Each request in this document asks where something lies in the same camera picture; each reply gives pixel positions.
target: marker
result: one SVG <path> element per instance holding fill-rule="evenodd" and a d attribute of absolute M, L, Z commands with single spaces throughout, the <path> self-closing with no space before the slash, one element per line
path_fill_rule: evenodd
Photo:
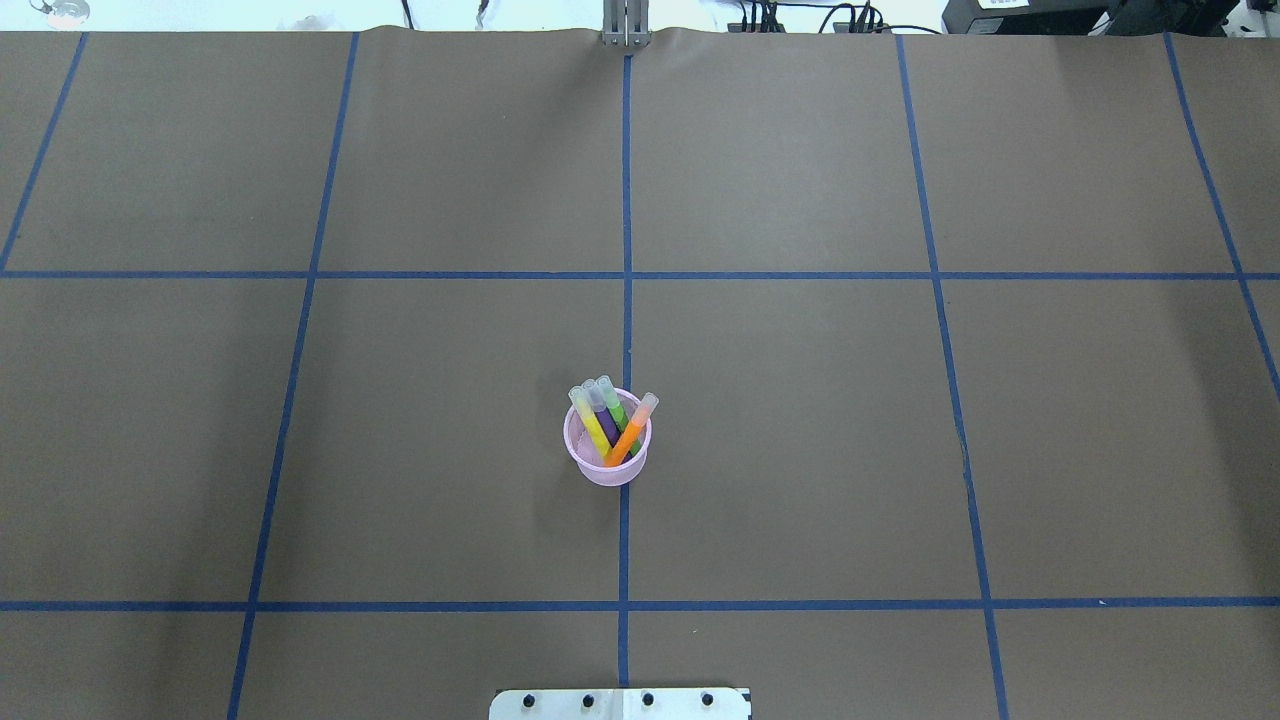
<path fill-rule="evenodd" d="M 586 391 L 586 400 L 591 404 L 591 413 L 595 414 L 595 419 L 600 423 L 600 428 L 604 430 L 605 439 L 609 441 L 609 447 L 618 442 L 618 427 L 613 423 L 613 415 L 604 409 L 604 391 L 600 386 L 595 384 L 595 380 L 586 380 L 582 383 L 582 389 Z"/>
<path fill-rule="evenodd" d="M 613 446 L 613 450 L 604 456 L 605 468 L 617 468 L 622 464 L 622 459 L 627 456 L 627 451 L 631 450 L 631 445 L 640 437 L 640 430 L 649 424 L 649 415 L 653 414 L 653 409 L 657 406 L 658 396 L 652 392 L 644 393 L 644 400 L 640 401 L 640 406 L 631 414 L 631 421 L 627 423 L 627 429 L 622 432 L 622 437 L 618 439 L 618 443 Z"/>
<path fill-rule="evenodd" d="M 613 388 L 613 380 L 609 379 L 609 375 L 600 375 L 595 380 L 595 384 L 600 386 L 600 389 L 604 391 L 604 407 L 609 411 L 609 415 L 613 416 L 613 424 L 618 427 L 618 432 L 621 433 L 627 429 L 627 411 L 622 407 L 622 400 L 618 398 L 618 391 Z M 640 452 L 640 441 L 636 441 L 636 443 L 631 446 L 631 455 L 635 455 L 636 452 Z"/>
<path fill-rule="evenodd" d="M 577 416 L 582 420 L 582 427 L 586 428 L 586 434 L 591 437 L 591 442 L 595 443 L 595 450 L 600 452 L 600 457 L 608 456 L 609 439 L 604 437 L 600 421 L 591 413 L 591 404 L 586 398 L 586 391 L 582 389 L 582 386 L 573 386 L 573 389 L 568 391 L 568 398 L 573 401 L 573 409 L 577 410 Z"/>

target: metal bracket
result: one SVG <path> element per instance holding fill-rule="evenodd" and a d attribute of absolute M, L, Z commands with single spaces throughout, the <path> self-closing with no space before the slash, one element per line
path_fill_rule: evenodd
<path fill-rule="evenodd" d="M 604 0 L 600 41 L 617 47 L 649 45 L 649 0 Z"/>
<path fill-rule="evenodd" d="M 751 720 L 742 688 L 503 691 L 489 720 Z"/>

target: blue tape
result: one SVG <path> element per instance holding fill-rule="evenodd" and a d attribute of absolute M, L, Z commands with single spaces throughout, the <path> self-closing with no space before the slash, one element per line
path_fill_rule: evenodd
<path fill-rule="evenodd" d="M 658 270 L 632 273 L 637 281 L 927 281 L 932 275 L 924 272 L 684 272 Z"/>
<path fill-rule="evenodd" d="M 956 382 L 955 356 L 951 351 L 951 329 L 947 324 L 946 299 L 942 295 L 942 277 L 938 270 L 938 252 L 933 241 L 933 219 L 929 214 L 929 195 L 924 182 L 924 163 L 920 159 L 920 138 L 915 126 L 915 108 L 911 102 L 911 79 L 906 68 L 906 50 L 902 37 L 896 36 L 897 67 L 902 78 L 902 104 L 906 110 L 906 129 L 911 141 L 911 161 L 915 165 L 915 190 L 920 199 L 920 222 L 924 225 L 924 243 L 929 255 L 929 273 L 933 279 L 933 304 L 938 314 L 938 333 L 942 337 L 942 357 L 947 369 L 947 388 L 951 393 L 951 413 L 954 415 L 956 437 L 960 441 L 960 454 L 964 461 L 965 495 L 969 502 L 969 530 L 973 536 L 973 555 L 978 565 L 978 588 L 982 592 L 983 619 L 987 625 L 987 651 L 991 655 L 991 676 L 996 691 L 996 708 L 1001 720 L 1009 720 L 1009 701 L 1005 693 L 1005 670 L 1000 656 L 1000 638 L 996 633 L 996 614 L 991 609 L 991 580 L 987 577 L 987 553 L 982 541 L 982 521 L 978 515 L 978 493 L 973 487 L 973 464 L 969 459 L 969 437 L 964 425 L 964 406 L 960 404 L 960 387 Z"/>
<path fill-rule="evenodd" d="M 45 136 L 40 140 L 40 149 L 36 150 L 36 159 L 31 163 L 31 173 L 27 176 L 27 184 L 22 188 L 22 197 L 18 200 L 18 209 L 14 210 L 13 222 L 9 223 L 9 234 L 5 237 L 4 249 L 0 250 L 0 272 L 9 264 L 9 255 L 18 241 L 18 232 L 22 229 L 22 218 L 27 214 L 27 204 L 31 202 L 31 193 L 36 190 L 36 181 L 40 179 L 40 168 L 45 164 L 45 155 L 49 154 L 49 143 L 54 140 L 54 128 L 67 106 L 67 96 L 72 92 L 72 83 L 76 81 L 76 70 L 79 69 L 81 58 L 84 56 L 84 46 L 88 45 L 88 33 L 82 32 L 79 42 L 76 44 L 76 54 L 72 55 L 72 64 L 67 68 L 67 78 L 63 79 L 63 90 L 54 102 L 54 111 L 45 126 Z"/>
<path fill-rule="evenodd" d="M 622 387 L 631 387 L 631 313 L 635 297 L 631 259 L 631 63 L 622 58 Z M 618 492 L 618 687 L 631 683 L 631 486 Z"/>
<path fill-rule="evenodd" d="M 502 272 L 502 270 L 320 270 L 321 279 L 436 279 L 436 281 L 617 281 L 618 272 Z"/>
<path fill-rule="evenodd" d="M 938 610 L 1114 610 L 1280 607 L 1280 596 L 1033 597 L 937 600 L 631 600 L 630 612 L 913 612 Z M 9 600 L 0 612 L 246 612 L 248 602 L 146 600 Z M 613 600 L 532 601 L 261 601 L 270 614 L 618 612 Z"/>
<path fill-rule="evenodd" d="M 298 374 L 302 368 L 302 351 L 307 340 L 307 325 L 311 320 L 311 300 L 315 296 L 316 272 L 320 269 L 320 252 L 324 249 L 324 231 L 329 215 L 329 200 L 333 196 L 333 179 L 338 172 L 338 155 L 342 150 L 342 131 L 347 119 L 347 102 L 351 99 L 351 79 L 356 72 L 356 53 L 360 49 L 360 33 L 351 33 L 351 46 L 347 50 L 347 72 L 342 81 L 342 99 L 338 102 L 338 119 L 334 123 L 333 145 L 329 149 L 329 169 L 325 172 L 324 195 L 320 199 L 320 217 L 316 219 L 316 234 L 311 246 L 311 265 L 307 287 L 302 293 L 302 310 L 298 314 L 298 332 L 293 341 L 293 357 L 289 361 L 289 379 L 284 389 L 284 407 L 280 411 L 280 427 L 275 437 L 275 456 L 271 460 L 271 479 L 266 488 L 266 503 L 262 509 L 262 524 L 257 536 L 257 551 L 253 556 L 253 577 L 250 580 L 248 609 L 244 611 L 244 625 L 241 628 L 239 652 L 236 657 L 236 673 L 232 676 L 230 701 L 227 706 L 227 719 L 236 720 L 239 715 L 241 692 L 244 689 L 244 671 L 248 667 L 248 651 L 253 641 L 253 621 L 257 615 L 259 597 L 262 591 L 262 570 L 266 566 L 266 548 L 271 538 L 271 520 L 275 515 L 275 498 L 280 488 L 280 470 L 284 466 L 284 446 L 289 436 L 289 423 L 293 418 L 293 398 L 297 395 Z"/>
<path fill-rule="evenodd" d="M 305 279 L 306 270 L 5 270 L 0 278 L 12 279 Z"/>
<path fill-rule="evenodd" d="M 1213 204 L 1213 214 L 1217 215 L 1217 227 L 1222 231 L 1222 242 L 1226 243 L 1226 254 L 1231 256 L 1231 266 L 1235 268 L 1235 279 L 1240 284 L 1240 295 L 1244 296 L 1244 306 L 1249 311 L 1249 322 L 1253 324 L 1253 334 L 1258 338 L 1258 347 L 1262 350 L 1262 361 L 1271 375 L 1271 388 L 1276 400 L 1280 400 L 1280 372 L 1276 372 L 1276 361 L 1271 355 L 1271 345 L 1267 342 L 1267 333 L 1262 329 L 1262 319 L 1258 318 L 1258 307 L 1253 302 L 1253 293 L 1249 291 L 1249 281 L 1244 274 L 1244 265 L 1240 263 L 1240 254 L 1235 247 L 1235 238 L 1231 237 L 1231 227 L 1226 222 L 1226 213 L 1222 210 L 1222 200 L 1217 195 L 1217 183 L 1213 182 L 1213 173 L 1208 169 L 1208 160 L 1204 159 L 1204 150 L 1201 147 L 1199 133 L 1196 132 L 1196 120 L 1192 118 L 1192 108 L 1187 101 L 1187 88 L 1183 85 L 1183 72 L 1178 67 L 1178 53 L 1174 50 L 1174 36 L 1165 33 L 1165 53 L 1169 55 L 1169 69 L 1174 74 L 1174 87 L 1178 90 L 1178 104 L 1183 110 L 1183 120 L 1187 123 L 1187 135 L 1192 141 L 1192 150 L 1196 151 L 1196 161 L 1199 163 L 1201 176 L 1204 177 L 1204 187 L 1208 190 L 1208 199 Z"/>
<path fill-rule="evenodd" d="M 1023 273 L 940 272 L 945 281 L 1234 281 L 1234 273 Z"/>

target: green highlighter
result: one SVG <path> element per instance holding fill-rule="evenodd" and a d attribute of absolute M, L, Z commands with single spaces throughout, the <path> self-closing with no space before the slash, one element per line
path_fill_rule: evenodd
<path fill-rule="evenodd" d="M 613 418 L 613 424 L 618 427 L 618 432 L 627 429 L 627 411 L 622 409 L 622 401 L 618 400 L 618 391 L 613 389 L 613 380 L 609 375 L 600 375 L 596 378 L 595 384 L 604 391 L 604 409 L 609 411 L 609 416 Z M 640 441 L 636 441 L 631 446 L 630 455 L 640 452 Z"/>

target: pink cup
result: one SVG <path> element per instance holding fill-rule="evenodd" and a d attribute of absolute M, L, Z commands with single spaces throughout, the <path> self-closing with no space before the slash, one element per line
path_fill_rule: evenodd
<path fill-rule="evenodd" d="M 618 400 L 626 409 L 628 418 L 640 406 L 640 398 L 622 388 L 618 388 Z M 568 450 L 570 457 L 577 462 L 577 469 L 586 475 L 586 479 L 598 486 L 618 487 L 634 480 L 644 469 L 645 457 L 649 455 L 649 438 L 652 437 L 653 418 L 645 423 L 644 432 L 640 433 L 640 452 L 617 468 L 605 468 L 604 460 L 595 450 L 591 436 L 586 434 L 586 428 L 582 427 L 582 419 L 577 416 L 577 411 L 570 407 L 568 413 L 564 414 L 564 450 Z"/>

